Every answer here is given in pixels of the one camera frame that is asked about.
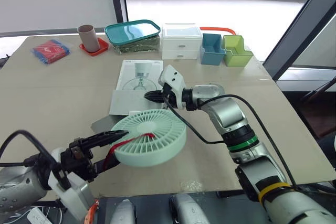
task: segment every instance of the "red coaster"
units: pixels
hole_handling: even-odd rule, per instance
[[[101,54],[102,52],[105,52],[107,49],[109,49],[109,44],[103,39],[98,38],[98,42],[99,42],[100,49],[97,52],[87,52],[83,44],[80,44],[79,47],[83,49],[87,54],[91,56],[97,56]]]

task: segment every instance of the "beige cup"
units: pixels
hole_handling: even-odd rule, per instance
[[[100,48],[94,27],[91,25],[82,25],[77,28],[80,39],[87,52],[97,52]]]

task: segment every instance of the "green ring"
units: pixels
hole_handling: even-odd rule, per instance
[[[236,150],[245,148],[245,147],[251,145],[252,143],[254,143],[256,141],[258,141],[258,138],[255,135],[254,137],[252,137],[251,139],[247,140],[246,142],[243,142],[241,144],[237,144],[237,145],[234,145],[234,146],[230,146],[230,147],[228,147],[228,149],[229,149],[229,151],[236,151]]]

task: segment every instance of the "drawer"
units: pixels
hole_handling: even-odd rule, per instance
[[[163,60],[195,60],[200,56],[199,50],[163,50]]]
[[[162,40],[163,50],[199,50],[202,45],[202,40],[198,39],[184,39],[184,40]]]

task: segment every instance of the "mint green fan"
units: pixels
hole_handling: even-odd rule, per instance
[[[127,116],[112,130],[129,131],[129,134],[114,144],[144,133],[155,135],[154,138],[142,136],[115,150],[119,162],[129,166],[148,167],[162,164],[176,156],[186,141],[185,124],[169,110],[145,110]]]

